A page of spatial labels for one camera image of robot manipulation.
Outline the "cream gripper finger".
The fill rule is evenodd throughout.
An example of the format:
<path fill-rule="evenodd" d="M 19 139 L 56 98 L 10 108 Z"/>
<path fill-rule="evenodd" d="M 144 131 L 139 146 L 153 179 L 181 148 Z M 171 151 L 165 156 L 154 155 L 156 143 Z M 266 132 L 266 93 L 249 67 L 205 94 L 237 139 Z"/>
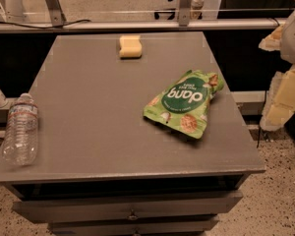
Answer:
<path fill-rule="evenodd" d="M 276 72 L 271 80 L 260 126 L 277 131 L 295 113 L 295 65 L 285 72 Z"/>
<path fill-rule="evenodd" d="M 259 48 L 265 51 L 279 51 L 280 41 L 282 37 L 283 26 L 277 27 L 271 34 L 266 38 L 263 38 L 259 44 Z"/>

